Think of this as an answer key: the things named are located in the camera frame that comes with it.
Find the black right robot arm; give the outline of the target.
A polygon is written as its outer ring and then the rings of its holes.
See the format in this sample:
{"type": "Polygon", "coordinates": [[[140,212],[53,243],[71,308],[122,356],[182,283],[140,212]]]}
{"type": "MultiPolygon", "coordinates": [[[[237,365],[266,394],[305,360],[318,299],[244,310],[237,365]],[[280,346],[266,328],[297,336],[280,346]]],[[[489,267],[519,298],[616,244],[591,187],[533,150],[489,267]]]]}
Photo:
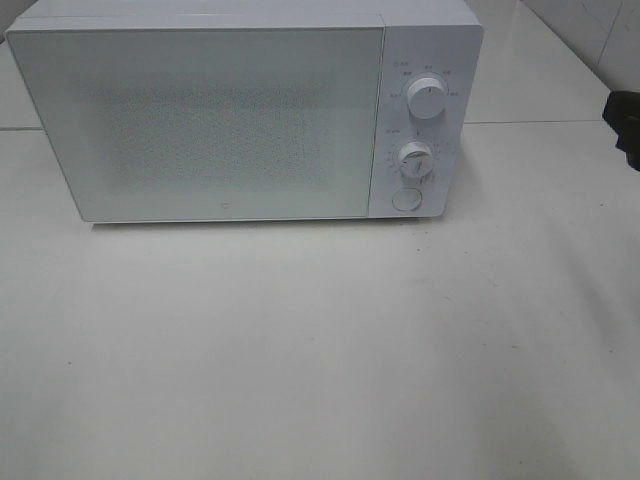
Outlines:
{"type": "Polygon", "coordinates": [[[616,148],[625,153],[628,165],[640,170],[640,94],[612,91],[606,101],[602,118],[617,135],[616,148]]]}

